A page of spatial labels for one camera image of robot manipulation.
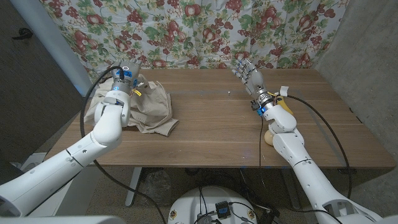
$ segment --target white robotic arm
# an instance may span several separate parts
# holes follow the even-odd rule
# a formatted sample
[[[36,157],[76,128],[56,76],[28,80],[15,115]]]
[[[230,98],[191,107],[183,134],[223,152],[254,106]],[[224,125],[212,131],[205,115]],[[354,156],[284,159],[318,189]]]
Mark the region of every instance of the white robotic arm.
[[[121,143],[122,127],[128,125],[132,90],[140,61],[118,62],[124,78],[113,71],[114,84],[98,103],[94,130],[20,177],[0,185],[0,216],[24,217],[74,178],[85,166]]]
[[[378,214],[341,195],[330,184],[305,150],[303,137],[296,128],[296,119],[280,105],[274,105],[264,83],[258,82],[262,80],[261,72],[248,59],[242,59],[233,73],[242,79],[246,90],[254,98],[253,110],[257,110],[267,121],[273,120],[269,124],[270,140],[267,143],[273,144],[293,168],[314,210],[327,211],[342,223],[374,223],[382,220]],[[316,212],[315,215],[319,224],[337,223],[327,213]]]

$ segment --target white pole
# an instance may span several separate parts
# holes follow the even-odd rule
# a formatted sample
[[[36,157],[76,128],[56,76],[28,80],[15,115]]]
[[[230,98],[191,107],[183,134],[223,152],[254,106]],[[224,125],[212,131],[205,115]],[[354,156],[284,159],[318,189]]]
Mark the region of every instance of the white pole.
[[[41,3],[38,0],[11,0],[11,3],[75,88],[81,95],[85,96],[91,86],[87,72]]]

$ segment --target small white object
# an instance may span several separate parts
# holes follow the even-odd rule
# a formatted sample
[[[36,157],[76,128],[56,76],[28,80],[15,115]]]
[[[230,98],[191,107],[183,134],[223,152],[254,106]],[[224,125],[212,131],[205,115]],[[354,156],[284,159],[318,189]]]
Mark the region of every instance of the small white object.
[[[280,90],[279,90],[280,95],[281,96],[287,96],[287,89],[289,89],[288,86],[281,86]]]
[[[264,134],[264,140],[266,141],[266,143],[270,146],[273,146],[274,144],[272,143],[272,140],[274,138],[274,135],[267,130],[266,133]]]

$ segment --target floral curtain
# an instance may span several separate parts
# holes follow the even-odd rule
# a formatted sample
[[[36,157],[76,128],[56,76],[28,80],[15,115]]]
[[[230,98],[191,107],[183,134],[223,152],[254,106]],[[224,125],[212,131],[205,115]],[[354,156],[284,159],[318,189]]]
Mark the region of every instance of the floral curtain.
[[[117,59],[144,68],[310,68],[349,0],[40,0],[95,78]]]

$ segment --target crumpled fabric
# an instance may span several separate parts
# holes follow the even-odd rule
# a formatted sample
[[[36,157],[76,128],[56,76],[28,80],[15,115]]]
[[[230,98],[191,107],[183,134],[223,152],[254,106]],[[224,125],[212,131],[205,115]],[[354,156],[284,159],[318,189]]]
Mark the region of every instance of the crumpled fabric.
[[[128,126],[136,126],[142,133],[158,133],[169,136],[179,122],[172,117],[173,111],[170,94],[166,93],[159,82],[148,82],[142,74],[139,74],[137,79],[143,82],[142,86],[146,86],[146,88],[140,88],[141,96],[137,94],[131,96],[131,115]],[[99,84],[99,88],[95,91],[86,113],[85,123],[95,125],[94,114],[96,105],[110,91],[112,84],[112,78]]]

